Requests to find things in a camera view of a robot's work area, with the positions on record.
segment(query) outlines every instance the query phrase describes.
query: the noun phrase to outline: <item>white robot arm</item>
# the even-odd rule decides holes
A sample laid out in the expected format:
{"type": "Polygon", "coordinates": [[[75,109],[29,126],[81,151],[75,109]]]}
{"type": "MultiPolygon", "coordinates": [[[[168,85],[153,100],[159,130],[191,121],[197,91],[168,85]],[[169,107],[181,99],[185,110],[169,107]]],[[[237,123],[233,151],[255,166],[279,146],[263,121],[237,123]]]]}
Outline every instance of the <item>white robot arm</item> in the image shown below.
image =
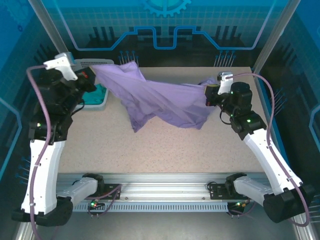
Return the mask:
{"type": "MultiPolygon", "coordinates": [[[[62,192],[56,193],[59,161],[72,124],[72,113],[82,100],[84,92],[92,92],[95,74],[90,68],[74,72],[71,53],[61,53],[54,60],[45,62],[46,69],[38,81],[51,121],[51,138],[41,158],[33,184],[34,216],[38,225],[61,226],[71,217],[73,206],[88,196],[102,196],[105,190],[101,175],[87,173],[62,192]]],[[[31,148],[30,171],[34,171],[37,158],[46,141],[47,123],[42,110],[36,110],[29,124],[31,148]]],[[[12,219],[30,222],[31,177],[23,203],[12,213],[12,219]]]]}
{"type": "Polygon", "coordinates": [[[230,196],[238,193],[245,195],[263,206],[269,218],[279,223],[303,213],[304,206],[292,181],[299,187],[309,206],[315,190],[311,185],[303,184],[302,180],[291,170],[277,147],[270,140],[267,143],[267,126],[261,117],[251,110],[252,92],[244,82],[233,82],[232,72],[221,72],[218,75],[220,85],[208,85],[205,89],[206,105],[219,106],[222,112],[230,116],[230,125],[240,139],[252,150],[260,162],[271,187],[258,183],[244,173],[227,177],[225,186],[230,196]],[[279,162],[289,173],[286,176],[279,162]]]}

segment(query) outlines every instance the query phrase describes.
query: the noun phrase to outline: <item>purple cloth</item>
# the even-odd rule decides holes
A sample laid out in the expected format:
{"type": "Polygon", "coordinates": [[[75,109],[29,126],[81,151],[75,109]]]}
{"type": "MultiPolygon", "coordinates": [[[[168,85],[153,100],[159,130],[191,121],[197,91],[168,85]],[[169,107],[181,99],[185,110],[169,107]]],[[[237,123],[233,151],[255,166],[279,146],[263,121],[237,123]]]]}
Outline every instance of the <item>purple cloth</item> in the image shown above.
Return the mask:
{"type": "Polygon", "coordinates": [[[170,84],[146,80],[135,62],[94,65],[97,79],[126,107],[134,132],[158,116],[179,128],[201,129],[214,107],[206,106],[205,84],[170,84]]]}

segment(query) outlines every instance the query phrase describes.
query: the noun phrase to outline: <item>glass panel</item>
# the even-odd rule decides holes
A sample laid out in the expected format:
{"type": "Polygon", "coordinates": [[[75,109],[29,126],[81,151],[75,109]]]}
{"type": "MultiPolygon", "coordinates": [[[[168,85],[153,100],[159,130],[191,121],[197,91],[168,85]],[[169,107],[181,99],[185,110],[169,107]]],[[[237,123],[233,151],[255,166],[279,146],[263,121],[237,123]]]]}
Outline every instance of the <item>glass panel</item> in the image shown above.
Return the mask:
{"type": "MultiPolygon", "coordinates": [[[[261,74],[276,91],[275,120],[292,169],[319,191],[320,2],[301,1],[261,74]]],[[[319,207],[312,208],[319,222],[319,207]]]]}
{"type": "Polygon", "coordinates": [[[134,51],[144,67],[253,66],[287,0],[43,3],[76,58],[123,64],[134,51]]]}
{"type": "Polygon", "coordinates": [[[18,224],[11,213],[23,201],[30,168],[28,119],[36,97],[26,68],[57,52],[28,1],[0,3],[0,236],[9,240],[18,224]]]}

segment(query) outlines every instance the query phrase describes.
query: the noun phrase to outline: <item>gear logo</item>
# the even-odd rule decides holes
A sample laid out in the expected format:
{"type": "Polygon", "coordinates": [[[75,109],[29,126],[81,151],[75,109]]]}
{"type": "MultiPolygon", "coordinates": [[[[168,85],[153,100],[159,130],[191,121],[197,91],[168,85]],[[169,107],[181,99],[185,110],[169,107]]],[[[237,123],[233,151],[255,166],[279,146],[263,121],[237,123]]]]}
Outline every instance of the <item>gear logo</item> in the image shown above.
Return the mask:
{"type": "Polygon", "coordinates": [[[190,3],[191,0],[142,0],[145,10],[149,10],[157,17],[163,16],[164,18],[180,14],[180,11],[185,10],[186,5],[190,3]]]}
{"type": "Polygon", "coordinates": [[[21,24],[29,14],[27,0],[0,0],[0,6],[5,6],[11,17],[21,24]]]}

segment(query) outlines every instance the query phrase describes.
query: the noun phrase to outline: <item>table surface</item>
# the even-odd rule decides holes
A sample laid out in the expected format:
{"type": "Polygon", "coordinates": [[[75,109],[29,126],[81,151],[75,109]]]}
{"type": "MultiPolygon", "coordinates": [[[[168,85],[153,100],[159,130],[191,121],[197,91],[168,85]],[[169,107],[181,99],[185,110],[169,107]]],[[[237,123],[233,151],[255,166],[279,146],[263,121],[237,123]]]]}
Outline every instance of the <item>table surface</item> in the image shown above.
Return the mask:
{"type": "MultiPolygon", "coordinates": [[[[198,84],[221,71],[251,72],[249,67],[141,67],[148,80],[198,84]]],[[[250,84],[252,109],[265,114],[253,77],[234,79],[250,84]]],[[[263,172],[255,155],[229,125],[219,119],[217,108],[201,130],[178,128],[158,117],[137,133],[121,101],[109,92],[103,111],[82,110],[63,149],[60,173],[233,173],[263,172]]],[[[225,121],[229,118],[222,115],[225,121]]]]}

